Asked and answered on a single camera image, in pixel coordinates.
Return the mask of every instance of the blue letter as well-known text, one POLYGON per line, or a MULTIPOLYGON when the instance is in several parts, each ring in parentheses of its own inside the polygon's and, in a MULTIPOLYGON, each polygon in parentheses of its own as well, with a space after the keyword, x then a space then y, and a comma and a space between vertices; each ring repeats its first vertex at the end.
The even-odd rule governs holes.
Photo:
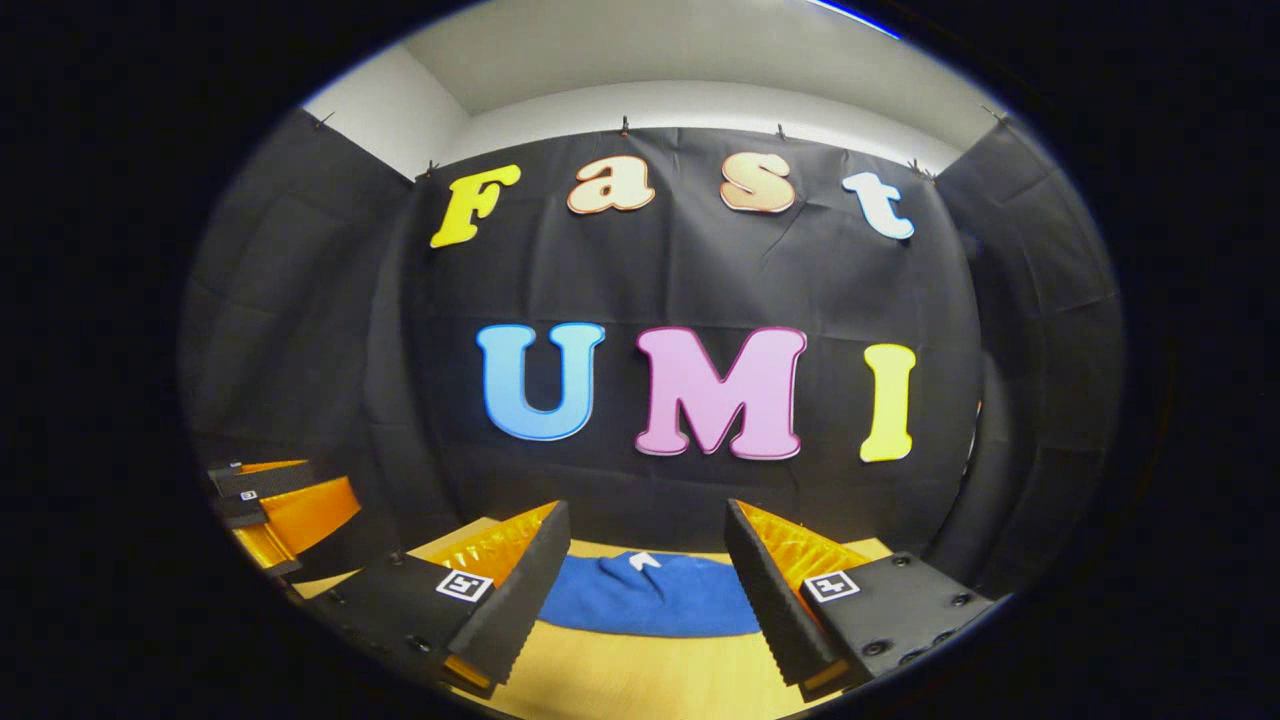
POLYGON ((535 410, 525 401, 525 348, 538 337, 525 325, 489 325, 476 334, 484 350, 484 405, 502 432, 521 439, 564 439, 591 416, 591 351, 604 340, 604 328, 564 323, 552 328, 561 348, 561 404, 535 410))
POLYGON ((876 232, 884 237, 906 240, 915 232, 911 220, 899 218, 893 214, 890 200, 901 200, 902 195, 896 187, 884 184, 876 173, 858 173, 849 176, 842 183, 845 190, 858 193, 858 202, 863 206, 863 215, 876 232))

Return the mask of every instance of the black bracket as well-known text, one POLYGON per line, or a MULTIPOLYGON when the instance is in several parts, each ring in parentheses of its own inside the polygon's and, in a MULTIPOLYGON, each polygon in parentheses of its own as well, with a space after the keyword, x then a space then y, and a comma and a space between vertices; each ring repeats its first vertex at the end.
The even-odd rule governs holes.
POLYGON ((920 167, 920 161, 916 160, 915 158, 911 158, 911 164, 908 165, 908 168, 911 168, 911 172, 914 172, 915 174, 918 174, 918 176, 920 176, 923 178, 927 178, 929 182, 932 182, 934 184, 937 183, 937 179, 936 179, 937 176, 934 176, 929 170, 925 170, 924 168, 922 168, 920 167))
POLYGON ((992 118, 996 118, 997 123, 1000 123, 1000 124, 1005 124, 1006 123, 1006 118, 1009 117, 1007 114, 1006 115, 1000 115, 995 110, 992 110, 991 108, 988 108, 986 105, 980 105, 979 104, 978 106, 982 108, 983 110, 986 110, 988 114, 991 114, 992 118))

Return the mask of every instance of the orange letter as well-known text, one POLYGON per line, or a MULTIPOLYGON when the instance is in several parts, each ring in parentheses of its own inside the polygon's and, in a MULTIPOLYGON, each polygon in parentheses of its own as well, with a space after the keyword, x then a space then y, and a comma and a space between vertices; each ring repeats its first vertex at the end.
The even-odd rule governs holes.
POLYGON ((739 152, 724 159, 721 200, 733 210, 781 213, 796 201, 796 191, 782 179, 791 168, 777 155, 739 152))
POLYGON ((586 215, 609 208, 636 210, 654 199, 649 165, 640 158, 614 155, 588 164, 577 172, 581 184, 568 193, 568 209, 586 215))

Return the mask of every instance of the black foam pad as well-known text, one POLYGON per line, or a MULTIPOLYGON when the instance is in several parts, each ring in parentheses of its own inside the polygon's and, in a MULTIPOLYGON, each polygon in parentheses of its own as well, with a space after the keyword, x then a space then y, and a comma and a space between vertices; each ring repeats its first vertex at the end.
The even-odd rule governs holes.
POLYGON ((813 678, 841 651, 805 612, 737 502, 727 506, 724 544, 782 679, 794 685, 813 678))
POLYGON ((274 495, 308 488, 324 479, 316 479, 311 462, 300 462, 284 468, 259 470, 257 473, 218 475, 214 478, 214 482, 218 484, 218 492, 223 497, 237 497, 242 492, 251 491, 256 492, 259 497, 271 497, 274 495))
POLYGON ((561 501, 543 519, 502 587, 449 641, 449 651, 495 683, 506 683, 547 593, 559 577, 568 539, 568 505, 561 501))

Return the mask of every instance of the black fabric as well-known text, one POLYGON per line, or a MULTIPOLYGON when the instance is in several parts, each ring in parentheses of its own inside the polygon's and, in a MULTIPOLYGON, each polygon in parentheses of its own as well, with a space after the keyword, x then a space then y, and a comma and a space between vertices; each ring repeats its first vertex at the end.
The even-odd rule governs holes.
POLYGON ((973 584, 1001 528, 1018 502, 1021 478, 1036 448, 1014 442, 1007 379, 991 355, 983 356, 982 413, 973 459, 960 497, 929 548, 929 562, 951 578, 973 584))
POLYGON ((219 477, 214 482, 218 483, 218 491, 224 497, 234 497, 248 491, 256 492, 259 497, 271 497, 332 479, 334 478, 316 478, 315 469, 310 462, 300 462, 257 473, 219 477))
POLYGON ((922 551, 959 491, 980 382, 978 315, 960 241, 932 183, 868 155, 776 136, 660 128, 586 133, 471 158, 420 177, 403 242, 403 327, 411 386, 443 477, 463 518, 507 516, 567 500, 576 537, 655 550, 723 550, 726 498, 782 514, 841 541, 879 537, 922 551), (721 165, 739 151, 777 152, 791 165, 796 202, 780 214, 739 213, 721 200, 721 165), (582 165, 630 154, 648 163, 657 197, 621 213, 575 215, 566 196, 582 165), (452 181, 515 163, 479 234, 438 250, 452 181), (874 172, 901 191, 902 242, 863 218, 841 181, 874 172), (476 333, 521 323, 538 342, 526 355, 535 407, 559 402, 559 350, 550 327, 591 322, 595 405, 589 424, 559 441, 509 436, 488 419, 476 333), (809 345, 796 370, 800 454, 759 462, 727 447, 704 456, 639 452, 649 401, 637 333, 692 328, 723 375, 746 336, 794 327, 809 345), (911 454, 864 464, 873 378, 863 350, 911 347, 911 454))
POLYGON ((980 450, 1007 457, 975 465, 970 475, 983 477, 969 487, 983 498, 957 506, 982 506, 986 523, 952 514, 973 534, 945 529, 925 559, 998 597, 1044 569, 1094 496, 1124 375, 1120 297, 1083 199, 1016 119, 942 172, 937 188, 975 242, 983 350, 1007 401, 998 423, 992 416, 979 430, 1002 447, 980 450), (996 539, 977 543, 974 534, 996 539))
POLYGON ((184 414, 201 462, 308 457, 349 477, 362 507, 300 556, 291 580, 349 571, 443 534, 449 507, 398 512, 429 484, 384 477, 364 407, 371 299, 410 183, 305 111, 288 115, 215 208, 191 269, 179 334, 184 414))

